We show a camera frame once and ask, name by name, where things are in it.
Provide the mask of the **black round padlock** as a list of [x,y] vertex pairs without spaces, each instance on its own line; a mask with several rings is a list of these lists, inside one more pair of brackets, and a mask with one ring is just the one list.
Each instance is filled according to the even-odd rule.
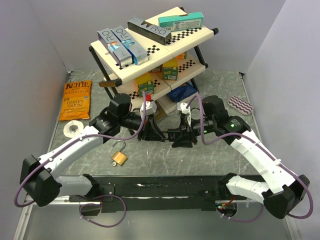
[[165,140],[169,142],[174,142],[181,134],[181,130],[179,128],[169,128],[168,130],[161,131]]

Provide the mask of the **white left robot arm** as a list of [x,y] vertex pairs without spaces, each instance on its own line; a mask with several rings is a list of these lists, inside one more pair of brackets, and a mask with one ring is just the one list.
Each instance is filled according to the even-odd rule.
[[134,138],[147,125],[147,117],[157,110],[156,103],[146,95],[143,96],[139,115],[131,111],[131,106],[130,96],[118,93],[75,137],[40,157],[26,157],[18,190],[25,190],[39,207],[64,196],[79,195],[87,201],[95,200],[99,195],[99,183],[93,177],[88,174],[62,177],[61,174],[87,152],[110,139],[119,140],[117,135],[122,127],[133,130]]

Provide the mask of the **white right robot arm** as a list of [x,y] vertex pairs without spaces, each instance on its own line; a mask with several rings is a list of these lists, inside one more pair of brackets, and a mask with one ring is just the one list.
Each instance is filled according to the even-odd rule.
[[181,135],[172,146],[191,148],[197,143],[197,137],[201,137],[206,146],[224,140],[255,168],[263,181],[229,173],[222,178],[218,187],[218,193],[223,199],[241,196],[259,202],[278,219],[286,216],[309,218],[314,210],[309,190],[310,180],[284,166],[262,144],[244,119],[228,114],[221,98],[216,95],[201,98],[199,94],[194,98],[199,103],[200,118],[192,119],[189,103],[178,103]]

